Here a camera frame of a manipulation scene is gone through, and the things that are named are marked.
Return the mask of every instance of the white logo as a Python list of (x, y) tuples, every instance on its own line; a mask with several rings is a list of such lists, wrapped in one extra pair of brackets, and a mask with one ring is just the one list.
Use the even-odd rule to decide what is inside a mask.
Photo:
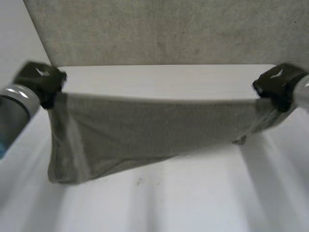
[(280, 72), (276, 75), (271, 76), (270, 78), (280, 77), (283, 73), (283, 69), (280, 70)]
[(38, 73), (39, 73), (41, 76), (49, 76), (48, 71), (42, 72), (41, 70), (38, 70), (37, 68), (35, 68), (35, 69), (38, 71)]

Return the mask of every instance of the gray backdrop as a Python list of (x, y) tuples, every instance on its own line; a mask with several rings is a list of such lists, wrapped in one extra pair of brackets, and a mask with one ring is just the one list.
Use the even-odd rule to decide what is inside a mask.
[(309, 68), (308, 0), (25, 0), (56, 66)]

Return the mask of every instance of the blue part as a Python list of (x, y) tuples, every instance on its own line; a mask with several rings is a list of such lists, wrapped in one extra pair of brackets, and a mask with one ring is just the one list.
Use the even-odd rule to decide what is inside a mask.
[(0, 143), (0, 159), (2, 159), (5, 155), (6, 149), (4, 144)]

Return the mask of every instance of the gray cloth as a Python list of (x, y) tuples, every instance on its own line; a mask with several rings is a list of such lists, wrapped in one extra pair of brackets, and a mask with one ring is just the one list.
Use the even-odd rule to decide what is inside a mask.
[(231, 142), (283, 121), (269, 100), (163, 101), (58, 94), (50, 181), (78, 184)]
[(308, 0), (24, 0), (55, 66), (309, 68)]

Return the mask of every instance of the cloth fold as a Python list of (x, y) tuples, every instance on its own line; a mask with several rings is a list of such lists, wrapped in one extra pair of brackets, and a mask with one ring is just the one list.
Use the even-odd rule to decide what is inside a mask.
[(78, 184), (232, 142), (282, 122), (270, 100), (181, 101), (58, 94), (51, 182)]

